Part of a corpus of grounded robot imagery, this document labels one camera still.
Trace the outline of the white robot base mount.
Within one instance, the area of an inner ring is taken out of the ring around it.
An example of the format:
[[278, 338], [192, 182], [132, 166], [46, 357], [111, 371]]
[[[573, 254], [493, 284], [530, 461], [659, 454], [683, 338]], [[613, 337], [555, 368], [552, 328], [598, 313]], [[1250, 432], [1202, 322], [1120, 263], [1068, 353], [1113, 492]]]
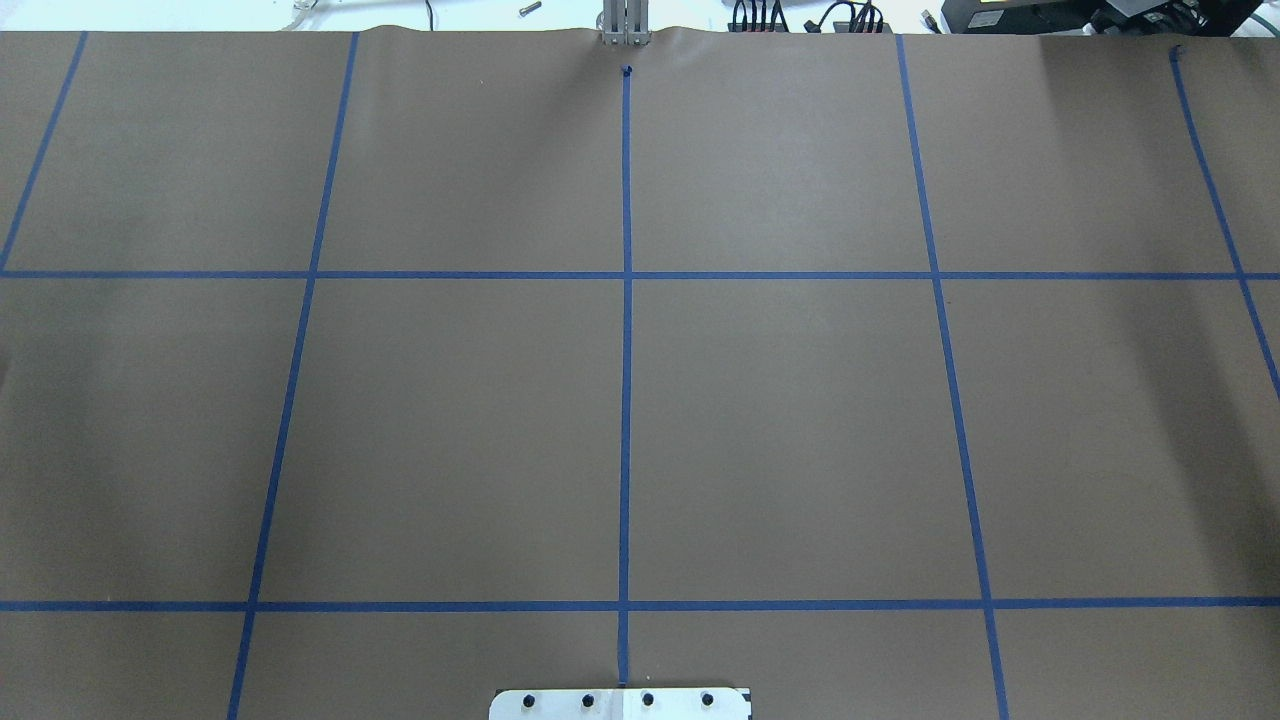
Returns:
[[753, 719], [749, 689], [732, 687], [500, 691], [489, 719]]

